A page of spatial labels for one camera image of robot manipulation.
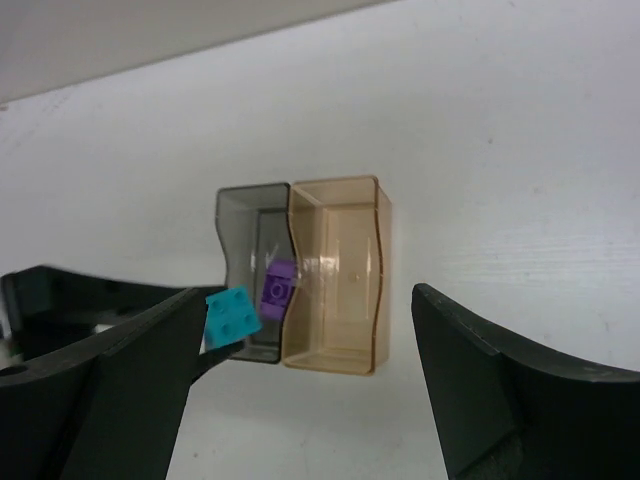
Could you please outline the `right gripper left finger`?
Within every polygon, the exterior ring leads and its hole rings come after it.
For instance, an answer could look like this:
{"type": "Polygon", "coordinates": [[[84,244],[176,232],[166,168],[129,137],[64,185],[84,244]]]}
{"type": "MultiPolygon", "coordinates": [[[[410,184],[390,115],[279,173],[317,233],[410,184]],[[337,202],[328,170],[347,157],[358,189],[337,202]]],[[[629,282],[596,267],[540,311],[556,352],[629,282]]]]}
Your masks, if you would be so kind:
{"type": "Polygon", "coordinates": [[[187,289],[2,370],[2,478],[165,478],[205,310],[203,294],[187,289]]]}

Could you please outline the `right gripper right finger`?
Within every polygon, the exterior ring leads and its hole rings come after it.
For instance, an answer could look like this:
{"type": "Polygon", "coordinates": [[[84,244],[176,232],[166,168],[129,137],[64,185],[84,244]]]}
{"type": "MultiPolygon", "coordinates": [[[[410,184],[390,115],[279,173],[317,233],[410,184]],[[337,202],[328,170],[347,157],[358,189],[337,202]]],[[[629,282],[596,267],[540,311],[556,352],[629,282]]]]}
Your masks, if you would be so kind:
{"type": "Polygon", "coordinates": [[[638,372],[534,342],[427,284],[411,311],[448,478],[638,478],[638,372]]]}

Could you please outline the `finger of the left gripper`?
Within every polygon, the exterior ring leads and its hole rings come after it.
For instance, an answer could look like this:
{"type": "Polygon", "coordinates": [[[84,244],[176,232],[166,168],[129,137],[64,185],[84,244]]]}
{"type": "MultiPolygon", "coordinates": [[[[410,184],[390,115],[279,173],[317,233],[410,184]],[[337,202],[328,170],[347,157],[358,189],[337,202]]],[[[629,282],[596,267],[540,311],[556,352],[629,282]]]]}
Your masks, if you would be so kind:
{"type": "Polygon", "coordinates": [[[95,277],[38,265],[1,277],[10,338],[32,360],[119,325],[182,292],[182,287],[95,277]]]}
{"type": "Polygon", "coordinates": [[[195,384],[210,370],[227,361],[243,349],[243,342],[235,342],[212,350],[206,350],[204,353],[200,352],[199,347],[188,349],[188,356],[191,358],[189,385],[195,384]]]}

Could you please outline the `teal small lego brick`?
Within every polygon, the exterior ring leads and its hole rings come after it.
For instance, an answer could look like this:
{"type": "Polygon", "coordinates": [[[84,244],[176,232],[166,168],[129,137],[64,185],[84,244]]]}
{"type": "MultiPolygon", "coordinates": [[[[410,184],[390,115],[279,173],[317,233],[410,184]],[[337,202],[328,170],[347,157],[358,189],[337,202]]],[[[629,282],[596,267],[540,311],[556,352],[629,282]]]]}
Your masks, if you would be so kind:
{"type": "Polygon", "coordinates": [[[262,322],[245,287],[236,287],[208,295],[204,327],[207,350],[241,342],[259,332],[262,322]]]}

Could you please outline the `purple printed lego brick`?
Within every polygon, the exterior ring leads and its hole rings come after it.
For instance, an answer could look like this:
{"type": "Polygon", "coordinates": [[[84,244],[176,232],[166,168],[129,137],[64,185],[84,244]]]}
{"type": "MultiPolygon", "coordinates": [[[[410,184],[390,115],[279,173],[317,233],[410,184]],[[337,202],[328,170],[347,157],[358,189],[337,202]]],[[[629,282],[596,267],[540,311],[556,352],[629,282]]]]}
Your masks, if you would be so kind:
{"type": "Polygon", "coordinates": [[[292,260],[277,259],[269,265],[259,305],[261,315],[275,321],[284,319],[296,278],[296,264],[292,260]]]}

